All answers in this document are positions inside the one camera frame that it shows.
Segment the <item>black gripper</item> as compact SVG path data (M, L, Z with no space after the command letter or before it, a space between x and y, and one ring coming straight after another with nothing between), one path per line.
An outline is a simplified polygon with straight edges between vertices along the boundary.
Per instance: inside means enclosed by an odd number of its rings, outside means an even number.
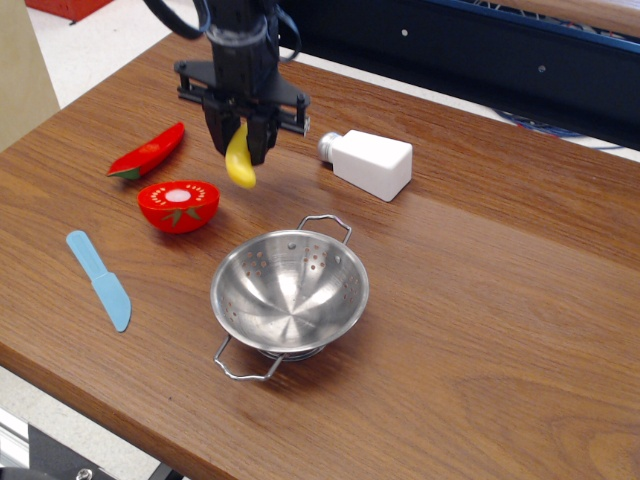
M264 163L277 141L278 130L304 135L309 130L306 109L310 97L279 72L278 38L267 24L247 31L211 27L210 61L180 60L179 96L203 107L216 150L225 155L247 119L247 146L253 166Z

